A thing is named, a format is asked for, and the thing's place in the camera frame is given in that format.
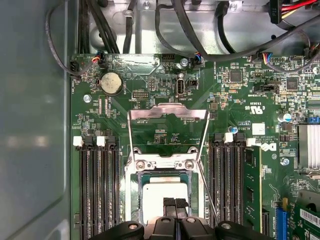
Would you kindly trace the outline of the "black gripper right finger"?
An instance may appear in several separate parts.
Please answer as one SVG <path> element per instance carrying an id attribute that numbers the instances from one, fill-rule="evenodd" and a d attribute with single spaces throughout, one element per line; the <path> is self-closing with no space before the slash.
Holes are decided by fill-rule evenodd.
<path id="1" fill-rule="evenodd" d="M 175 199 L 177 221 L 183 240 L 270 240 L 271 237 L 232 221 L 221 221 L 210 227 L 206 220 L 188 216 L 189 204 L 184 198 Z"/>

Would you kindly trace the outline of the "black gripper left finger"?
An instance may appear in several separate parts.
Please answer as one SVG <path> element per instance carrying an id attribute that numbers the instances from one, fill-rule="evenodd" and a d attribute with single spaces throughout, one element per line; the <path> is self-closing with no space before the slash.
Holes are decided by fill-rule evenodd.
<path id="1" fill-rule="evenodd" d="M 93 237 L 92 240 L 174 240 L 177 231 L 177 200 L 163 199 L 164 216 L 156 217 L 147 225 L 125 221 Z"/>

